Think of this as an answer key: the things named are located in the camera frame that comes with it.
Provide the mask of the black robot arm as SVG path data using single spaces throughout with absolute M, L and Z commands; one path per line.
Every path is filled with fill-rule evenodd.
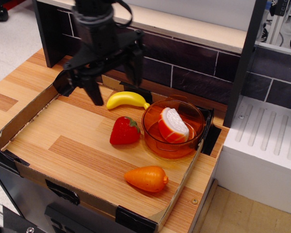
M 64 65 L 73 89 L 83 88 L 93 103 L 103 105 L 96 79 L 98 76 L 124 66 L 126 75 L 133 85 L 142 82 L 144 32 L 140 30 L 117 33 L 131 23 L 114 21 L 114 0 L 77 0 L 72 8 L 77 31 L 81 37 L 81 48 Z

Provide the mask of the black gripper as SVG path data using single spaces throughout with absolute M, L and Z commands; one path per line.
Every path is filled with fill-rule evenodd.
M 143 79 L 144 32 L 141 30 L 117 33 L 121 27 L 112 17 L 74 15 L 81 37 L 81 48 L 64 70 L 81 75 L 81 85 L 96 106 L 104 104 L 97 79 L 118 66 L 124 66 L 128 80 L 140 86 Z

